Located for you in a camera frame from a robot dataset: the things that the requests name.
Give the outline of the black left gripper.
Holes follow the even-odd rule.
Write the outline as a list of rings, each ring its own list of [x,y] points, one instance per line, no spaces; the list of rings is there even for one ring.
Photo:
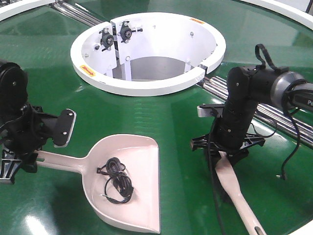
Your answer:
[[[0,182],[13,184],[19,169],[37,172],[36,150],[53,136],[58,116],[44,113],[41,106],[24,104],[17,112],[0,117]]]

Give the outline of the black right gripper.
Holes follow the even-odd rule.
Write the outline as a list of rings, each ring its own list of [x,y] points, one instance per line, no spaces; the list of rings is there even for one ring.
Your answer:
[[[226,153],[226,158],[229,160],[231,166],[234,166],[237,162],[248,156],[248,149],[250,147],[255,145],[263,146],[265,144],[265,138],[257,134],[247,133],[239,143],[241,144],[239,147],[229,147],[227,146],[228,143],[222,143],[221,140],[218,140],[217,134],[210,132],[198,138],[191,139],[190,146],[192,151],[204,149],[203,152],[207,158],[208,168],[214,170],[218,161],[221,159],[220,151]]]

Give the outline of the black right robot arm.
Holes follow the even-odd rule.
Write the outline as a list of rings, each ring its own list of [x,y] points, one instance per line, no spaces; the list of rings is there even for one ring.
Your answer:
[[[296,131],[293,119],[299,108],[313,109],[313,85],[288,67],[277,67],[263,44],[255,46],[256,58],[261,64],[254,67],[234,67],[227,76],[228,97],[224,104],[203,104],[198,107],[200,117],[214,117],[209,134],[191,140],[192,150],[206,148],[217,157],[224,151],[234,165],[248,155],[248,148],[264,145],[266,136],[249,134],[248,128],[257,110],[264,103],[283,111]]]

